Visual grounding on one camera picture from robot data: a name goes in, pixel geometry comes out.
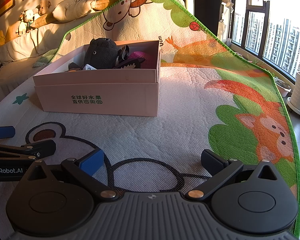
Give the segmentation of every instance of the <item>building window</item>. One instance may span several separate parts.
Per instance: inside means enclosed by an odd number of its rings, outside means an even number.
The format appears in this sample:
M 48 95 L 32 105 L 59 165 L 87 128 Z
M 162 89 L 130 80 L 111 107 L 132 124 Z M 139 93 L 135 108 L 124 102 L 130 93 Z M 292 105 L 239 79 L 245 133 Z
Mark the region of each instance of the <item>building window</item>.
M 235 0 L 232 42 L 294 81 L 300 72 L 300 0 L 284 6 L 282 0 Z

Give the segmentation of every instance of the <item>cartoon play mat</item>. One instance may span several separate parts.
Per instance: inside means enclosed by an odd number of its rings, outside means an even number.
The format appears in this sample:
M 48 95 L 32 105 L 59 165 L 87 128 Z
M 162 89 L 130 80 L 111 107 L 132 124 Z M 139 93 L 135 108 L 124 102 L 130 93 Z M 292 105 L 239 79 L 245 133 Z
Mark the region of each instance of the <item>cartoon play mat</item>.
M 200 156 L 208 148 L 245 164 L 271 160 L 299 202 L 292 228 L 300 232 L 300 163 L 295 135 L 273 78 L 240 58 L 175 0 L 120 0 L 65 34 L 52 61 L 92 38 L 160 40 L 158 117 L 44 112 L 28 79 L 0 102 L 0 126 L 21 146 L 47 138 L 57 145 L 47 164 L 105 153 L 94 177 L 133 191 L 189 189 L 210 174 Z M 17 182 L 0 182 L 0 239 L 13 229 L 5 206 Z

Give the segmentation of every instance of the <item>metal screw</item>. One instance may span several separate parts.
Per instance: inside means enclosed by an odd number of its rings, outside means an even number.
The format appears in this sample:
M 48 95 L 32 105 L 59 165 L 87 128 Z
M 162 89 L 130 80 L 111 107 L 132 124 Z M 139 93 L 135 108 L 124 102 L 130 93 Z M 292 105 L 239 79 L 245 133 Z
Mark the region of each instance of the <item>metal screw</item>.
M 100 195 L 104 198 L 113 198 L 117 195 L 117 193 L 113 190 L 104 190 L 100 193 Z
M 204 193 L 201 190 L 190 190 L 188 195 L 192 198 L 201 198 L 204 196 Z

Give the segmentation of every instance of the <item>pink box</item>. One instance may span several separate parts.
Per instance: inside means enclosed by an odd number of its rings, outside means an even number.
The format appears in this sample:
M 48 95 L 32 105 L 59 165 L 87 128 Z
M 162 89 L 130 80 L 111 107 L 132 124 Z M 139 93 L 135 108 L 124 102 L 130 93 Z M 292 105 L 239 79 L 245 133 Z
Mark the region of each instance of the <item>pink box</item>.
M 65 72 L 68 64 L 83 63 L 89 45 L 83 45 L 33 76 L 44 111 L 86 114 L 157 116 L 159 41 L 116 41 L 130 53 L 143 51 L 156 58 L 153 68 L 98 69 Z

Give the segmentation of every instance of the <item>white toy piece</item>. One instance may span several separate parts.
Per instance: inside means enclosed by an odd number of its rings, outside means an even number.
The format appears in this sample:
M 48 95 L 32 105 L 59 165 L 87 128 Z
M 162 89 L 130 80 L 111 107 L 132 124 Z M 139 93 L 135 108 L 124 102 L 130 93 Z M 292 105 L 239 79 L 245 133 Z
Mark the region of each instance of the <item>white toy piece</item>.
M 82 70 L 97 70 L 97 69 L 90 66 L 89 64 L 86 64 Z

